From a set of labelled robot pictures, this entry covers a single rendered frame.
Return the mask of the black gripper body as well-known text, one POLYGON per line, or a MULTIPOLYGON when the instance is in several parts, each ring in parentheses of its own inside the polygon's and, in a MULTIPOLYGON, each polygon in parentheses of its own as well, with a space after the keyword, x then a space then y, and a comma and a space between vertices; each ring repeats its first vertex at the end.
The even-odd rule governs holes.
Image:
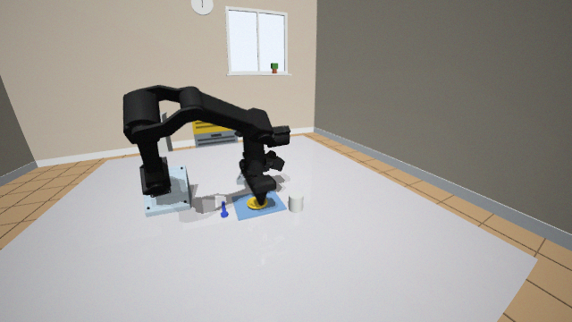
POLYGON ((265 172, 265 150, 258 153, 242 152, 244 159, 240 160, 240 170, 247 175, 255 176, 249 181, 250 189, 254 194, 276 190, 276 181, 265 172), (242 168, 243 167, 243 168, 242 168))

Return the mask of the white cylinder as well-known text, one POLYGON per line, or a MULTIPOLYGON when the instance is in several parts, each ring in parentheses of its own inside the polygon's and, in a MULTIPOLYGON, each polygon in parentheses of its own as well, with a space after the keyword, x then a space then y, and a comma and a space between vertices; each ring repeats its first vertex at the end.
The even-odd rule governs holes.
POLYGON ((303 193, 293 191, 289 194, 289 210, 293 213, 298 213, 303 210, 303 193))

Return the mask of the light blue flat mat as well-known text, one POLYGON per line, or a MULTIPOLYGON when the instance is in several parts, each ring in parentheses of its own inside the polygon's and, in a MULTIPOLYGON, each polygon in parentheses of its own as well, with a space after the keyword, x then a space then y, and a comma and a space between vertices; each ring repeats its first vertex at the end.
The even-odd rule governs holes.
POLYGON ((282 203, 280 198, 277 196, 275 191, 268 191, 265 199, 267 204, 263 208, 253 209, 248 207, 247 202, 250 198, 254 197, 253 193, 242 194, 238 196, 231 197, 234 209, 238 215, 238 219, 243 220, 247 218, 254 218, 258 216, 263 216, 271 214, 274 212, 282 211, 287 209, 282 203))

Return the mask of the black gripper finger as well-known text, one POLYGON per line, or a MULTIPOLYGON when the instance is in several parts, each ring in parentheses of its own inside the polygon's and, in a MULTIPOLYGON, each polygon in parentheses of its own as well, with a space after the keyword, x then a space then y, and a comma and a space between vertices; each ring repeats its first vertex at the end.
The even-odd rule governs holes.
POLYGON ((248 187, 250 188, 249 181, 250 181, 253 177, 255 177, 255 176, 247 175, 246 173, 244 173, 243 170, 242 170, 241 172, 243 173, 244 179, 245 179, 246 183, 248 184, 248 187))
MULTIPOLYGON (((268 191, 267 191, 267 192, 268 192, 268 191)), ((258 194, 254 194, 254 193, 252 192, 253 195, 254 195, 254 197, 257 199, 257 202, 258 202, 259 206, 261 206, 261 205, 264 204, 265 196, 266 196, 267 192, 258 193, 258 194)))

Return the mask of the yellow round plate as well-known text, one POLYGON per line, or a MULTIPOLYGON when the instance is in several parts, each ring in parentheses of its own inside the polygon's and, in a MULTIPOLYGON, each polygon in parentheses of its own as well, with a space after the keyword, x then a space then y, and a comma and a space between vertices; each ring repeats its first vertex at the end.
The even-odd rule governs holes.
POLYGON ((247 202, 248 207, 253 208, 253 209, 263 208, 266 204, 267 204, 267 200, 265 199, 264 204, 259 206, 257 199, 255 197, 250 198, 247 202))

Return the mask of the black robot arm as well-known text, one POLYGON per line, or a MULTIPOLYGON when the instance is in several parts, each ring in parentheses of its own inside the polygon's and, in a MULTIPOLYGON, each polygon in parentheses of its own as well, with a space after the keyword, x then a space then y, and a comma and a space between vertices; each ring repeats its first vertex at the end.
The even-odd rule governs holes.
POLYGON ((182 125, 201 121, 236 131, 243 137, 243 151, 258 153, 290 143, 289 125, 272 127, 267 113, 258 108, 239 108, 194 86, 172 88, 155 85, 123 96, 123 133, 138 144, 143 165, 139 167, 142 195, 162 196, 172 192, 166 157, 160 157, 157 142, 171 136, 182 125), (180 103, 181 109, 161 122, 159 102, 180 103))

